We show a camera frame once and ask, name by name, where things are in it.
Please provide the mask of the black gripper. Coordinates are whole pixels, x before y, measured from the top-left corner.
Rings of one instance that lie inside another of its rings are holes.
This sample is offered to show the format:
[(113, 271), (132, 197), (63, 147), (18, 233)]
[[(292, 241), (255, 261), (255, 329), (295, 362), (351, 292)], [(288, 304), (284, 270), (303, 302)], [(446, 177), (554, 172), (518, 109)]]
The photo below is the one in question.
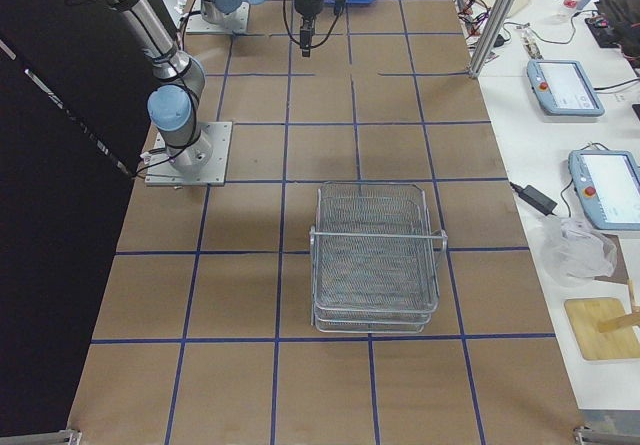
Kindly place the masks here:
[(302, 48), (302, 56), (310, 57), (315, 35), (315, 15), (302, 15), (302, 22), (299, 28), (299, 42)]

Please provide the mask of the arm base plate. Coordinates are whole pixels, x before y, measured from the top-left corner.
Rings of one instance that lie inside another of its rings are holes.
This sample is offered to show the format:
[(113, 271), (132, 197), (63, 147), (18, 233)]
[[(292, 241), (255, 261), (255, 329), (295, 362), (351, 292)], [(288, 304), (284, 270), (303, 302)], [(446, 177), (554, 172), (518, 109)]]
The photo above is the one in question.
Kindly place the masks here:
[(224, 14), (212, 7), (205, 15), (201, 13), (201, 0), (196, 0), (186, 23), (187, 34), (199, 35), (244, 35), (249, 23), (250, 5), (243, 2), (235, 11)]
[(147, 186), (223, 186), (233, 124), (231, 122), (199, 122), (199, 139), (175, 159), (170, 160), (164, 138), (158, 132), (154, 147), (160, 148), (149, 158), (142, 174)]

